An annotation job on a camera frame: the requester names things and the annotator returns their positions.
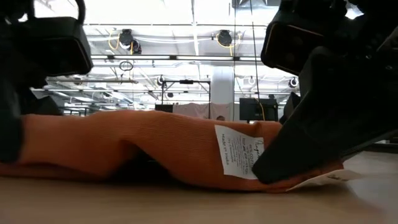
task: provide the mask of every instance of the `table surface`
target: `table surface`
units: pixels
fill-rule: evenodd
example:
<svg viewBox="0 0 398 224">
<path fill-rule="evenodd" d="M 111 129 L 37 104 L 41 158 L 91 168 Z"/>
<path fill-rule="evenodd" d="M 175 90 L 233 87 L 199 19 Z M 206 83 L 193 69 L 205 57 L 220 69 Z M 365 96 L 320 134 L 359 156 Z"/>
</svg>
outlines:
<svg viewBox="0 0 398 224">
<path fill-rule="evenodd" d="M 363 152 L 369 177 L 290 194 L 0 179 L 0 224 L 398 223 L 398 154 Z"/>
</svg>

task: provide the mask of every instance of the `white paper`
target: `white paper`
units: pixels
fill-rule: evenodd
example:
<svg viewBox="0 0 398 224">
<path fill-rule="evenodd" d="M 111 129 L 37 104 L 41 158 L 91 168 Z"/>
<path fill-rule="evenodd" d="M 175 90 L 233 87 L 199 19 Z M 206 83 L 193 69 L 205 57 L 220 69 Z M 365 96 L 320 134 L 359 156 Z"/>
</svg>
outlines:
<svg viewBox="0 0 398 224">
<path fill-rule="evenodd" d="M 250 137 L 220 125 L 215 129 L 224 175 L 256 180 L 251 169 L 264 152 L 263 138 Z"/>
<path fill-rule="evenodd" d="M 326 184 L 342 184 L 349 180 L 356 180 L 363 177 L 364 175 L 351 170 L 346 170 L 346 169 L 334 170 L 327 174 L 319 175 L 318 177 L 308 179 L 300 184 L 297 184 L 291 189 L 288 189 L 287 191 L 301 187 L 313 187 L 313 186 L 320 186 Z"/>
</svg>

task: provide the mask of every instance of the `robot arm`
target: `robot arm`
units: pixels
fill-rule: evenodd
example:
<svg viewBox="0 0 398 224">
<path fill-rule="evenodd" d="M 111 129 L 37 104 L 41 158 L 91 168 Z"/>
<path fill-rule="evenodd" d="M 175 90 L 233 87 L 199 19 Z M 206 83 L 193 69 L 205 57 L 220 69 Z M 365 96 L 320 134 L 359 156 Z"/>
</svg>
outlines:
<svg viewBox="0 0 398 224">
<path fill-rule="evenodd" d="M 298 75 L 301 99 L 253 167 L 261 182 L 344 159 L 397 130 L 398 18 L 392 6 L 354 3 L 364 14 L 351 20 L 343 0 L 282 1 L 269 24 L 261 59 Z"/>
</svg>

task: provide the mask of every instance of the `orange fabric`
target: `orange fabric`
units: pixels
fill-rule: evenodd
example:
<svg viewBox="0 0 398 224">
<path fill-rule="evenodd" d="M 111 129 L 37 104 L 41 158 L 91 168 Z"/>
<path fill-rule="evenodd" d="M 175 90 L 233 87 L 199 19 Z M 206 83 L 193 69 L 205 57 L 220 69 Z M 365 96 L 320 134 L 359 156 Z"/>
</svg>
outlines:
<svg viewBox="0 0 398 224">
<path fill-rule="evenodd" d="M 23 121 L 25 142 L 21 157 L 15 165 L 1 165 L 0 175 L 104 179 L 143 150 L 173 177 L 188 184 L 284 192 L 304 180 L 343 167 L 336 162 L 272 185 L 224 175 L 215 124 L 263 137 L 267 146 L 281 128 L 276 122 L 244 124 L 131 110 L 100 112 L 85 118 L 27 115 Z M 32 167 L 35 164 L 57 168 Z"/>
</svg>

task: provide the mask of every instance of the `care label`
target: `care label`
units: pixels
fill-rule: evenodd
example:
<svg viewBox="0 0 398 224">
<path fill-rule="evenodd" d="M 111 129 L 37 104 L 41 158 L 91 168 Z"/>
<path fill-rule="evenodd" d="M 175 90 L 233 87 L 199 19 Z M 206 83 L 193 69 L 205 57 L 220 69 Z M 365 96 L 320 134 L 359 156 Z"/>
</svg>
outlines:
<svg viewBox="0 0 398 224">
<path fill-rule="evenodd" d="M 314 177 L 314 178 L 308 179 L 304 182 L 301 182 L 286 191 L 294 190 L 294 189 L 301 188 L 301 187 L 314 187 L 314 186 L 320 186 L 320 185 L 326 185 L 326 184 L 342 184 L 346 181 L 356 180 L 356 179 L 360 179 L 363 177 L 364 177 L 364 175 L 359 174 L 354 171 L 351 171 L 351 170 L 346 170 L 346 169 L 334 170 L 327 174 L 322 174 L 322 175 L 319 175 L 318 177 Z"/>
<path fill-rule="evenodd" d="M 263 138 L 250 137 L 220 125 L 215 129 L 224 175 L 256 180 L 251 169 L 264 152 Z"/>
</svg>

